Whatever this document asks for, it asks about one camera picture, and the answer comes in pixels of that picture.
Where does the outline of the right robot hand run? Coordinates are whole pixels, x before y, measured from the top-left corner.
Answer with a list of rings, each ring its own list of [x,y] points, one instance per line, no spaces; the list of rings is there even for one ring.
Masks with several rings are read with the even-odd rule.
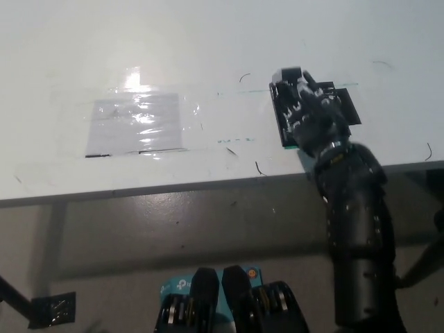
[[[296,102],[291,113],[292,133],[302,151],[317,159],[330,144],[348,141],[350,129],[340,105],[308,71],[304,70],[296,84],[288,88]]]

